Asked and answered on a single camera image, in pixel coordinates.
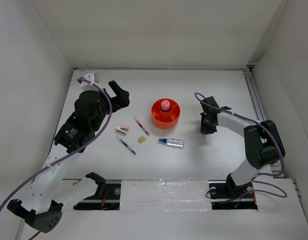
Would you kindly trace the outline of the red pen refill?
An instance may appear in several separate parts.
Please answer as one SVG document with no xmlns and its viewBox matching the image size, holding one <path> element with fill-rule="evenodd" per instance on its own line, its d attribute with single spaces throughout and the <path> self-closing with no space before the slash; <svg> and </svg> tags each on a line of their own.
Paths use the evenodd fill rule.
<svg viewBox="0 0 308 240">
<path fill-rule="evenodd" d="M 143 125 L 139 122 L 137 118 L 133 118 L 136 124 L 142 129 L 142 131 L 147 135 L 150 136 L 149 132 L 143 127 Z"/>
</svg>

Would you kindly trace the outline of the white pink stapler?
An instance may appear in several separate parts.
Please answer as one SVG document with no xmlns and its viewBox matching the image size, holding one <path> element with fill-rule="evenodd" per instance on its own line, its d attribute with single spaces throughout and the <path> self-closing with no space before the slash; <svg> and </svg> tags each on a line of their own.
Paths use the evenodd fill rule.
<svg viewBox="0 0 308 240">
<path fill-rule="evenodd" d="M 128 125 L 117 125 L 115 129 L 118 134 L 126 136 L 130 127 Z"/>
</svg>

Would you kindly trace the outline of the green pen refill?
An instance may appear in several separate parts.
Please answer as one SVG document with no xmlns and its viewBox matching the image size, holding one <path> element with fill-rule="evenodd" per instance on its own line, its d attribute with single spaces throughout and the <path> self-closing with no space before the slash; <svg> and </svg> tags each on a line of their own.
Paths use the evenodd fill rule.
<svg viewBox="0 0 308 240">
<path fill-rule="evenodd" d="M 136 155 L 136 152 L 125 142 L 123 141 L 120 137 L 116 137 L 116 139 L 123 144 L 133 155 Z"/>
</svg>

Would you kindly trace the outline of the pink cap glue bottle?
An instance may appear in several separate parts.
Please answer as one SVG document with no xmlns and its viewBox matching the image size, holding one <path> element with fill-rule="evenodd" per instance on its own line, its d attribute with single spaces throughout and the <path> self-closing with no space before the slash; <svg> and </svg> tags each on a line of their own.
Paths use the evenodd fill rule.
<svg viewBox="0 0 308 240">
<path fill-rule="evenodd" d="M 161 110 L 163 112 L 169 112 L 170 111 L 170 101 L 167 100 L 167 99 L 164 99 L 162 102 L 161 102 Z"/>
</svg>

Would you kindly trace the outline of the yellow deli eraser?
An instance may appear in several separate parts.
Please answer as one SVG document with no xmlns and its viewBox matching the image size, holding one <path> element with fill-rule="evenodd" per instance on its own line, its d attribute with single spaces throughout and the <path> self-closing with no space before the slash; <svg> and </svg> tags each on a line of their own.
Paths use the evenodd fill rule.
<svg viewBox="0 0 308 240">
<path fill-rule="evenodd" d="M 139 143 L 143 143 L 145 140 L 146 140 L 146 138 L 145 138 L 144 136 L 142 136 L 142 137 L 140 137 L 140 138 L 138 139 L 138 142 L 139 142 Z"/>
</svg>

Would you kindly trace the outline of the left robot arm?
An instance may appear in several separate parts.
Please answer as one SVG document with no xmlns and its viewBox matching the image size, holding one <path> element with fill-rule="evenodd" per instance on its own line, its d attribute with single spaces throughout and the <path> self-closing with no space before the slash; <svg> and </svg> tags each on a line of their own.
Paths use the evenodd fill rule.
<svg viewBox="0 0 308 240">
<path fill-rule="evenodd" d="M 94 87 L 80 93 L 75 110 L 54 137 L 54 143 L 42 169 L 31 179 L 28 191 L 11 200 L 7 208 L 41 233 L 49 233 L 61 220 L 63 212 L 72 210 L 80 201 L 100 198 L 105 193 L 106 180 L 91 172 L 74 186 L 57 193 L 66 172 L 107 127 L 112 113 L 129 106 L 129 92 L 114 81 L 108 84 L 115 93 L 110 97 L 104 88 L 90 80 Z"/>
</svg>

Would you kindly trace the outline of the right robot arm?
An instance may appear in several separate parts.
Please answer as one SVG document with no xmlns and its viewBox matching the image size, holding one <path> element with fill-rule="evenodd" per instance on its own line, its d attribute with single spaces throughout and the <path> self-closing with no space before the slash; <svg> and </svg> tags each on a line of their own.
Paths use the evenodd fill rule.
<svg viewBox="0 0 308 240">
<path fill-rule="evenodd" d="M 224 191 L 236 197 L 259 175 L 278 177 L 283 174 L 285 149 L 275 123 L 271 120 L 256 121 L 219 107 L 214 97 L 199 100 L 201 113 L 201 133 L 210 135 L 217 127 L 227 128 L 244 138 L 245 160 L 226 178 Z M 277 174 L 261 173 L 267 165 L 280 162 Z"/>
</svg>

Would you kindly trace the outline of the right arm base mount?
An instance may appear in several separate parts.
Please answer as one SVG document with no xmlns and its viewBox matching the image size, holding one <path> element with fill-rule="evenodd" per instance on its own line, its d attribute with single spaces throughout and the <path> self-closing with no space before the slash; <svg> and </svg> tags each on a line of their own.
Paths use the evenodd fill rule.
<svg viewBox="0 0 308 240">
<path fill-rule="evenodd" d="M 226 181 L 210 181 L 206 198 L 211 200 L 212 210 L 257 210 L 252 183 L 232 187 Z"/>
</svg>

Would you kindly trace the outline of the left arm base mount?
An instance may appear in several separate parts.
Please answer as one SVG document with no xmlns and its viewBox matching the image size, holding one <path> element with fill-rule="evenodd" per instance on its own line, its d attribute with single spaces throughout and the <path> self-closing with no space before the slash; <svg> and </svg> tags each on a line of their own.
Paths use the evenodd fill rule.
<svg viewBox="0 0 308 240">
<path fill-rule="evenodd" d="M 74 206 L 77 211 L 118 211 L 120 209 L 121 180 L 108 180 L 104 187 Z"/>
</svg>

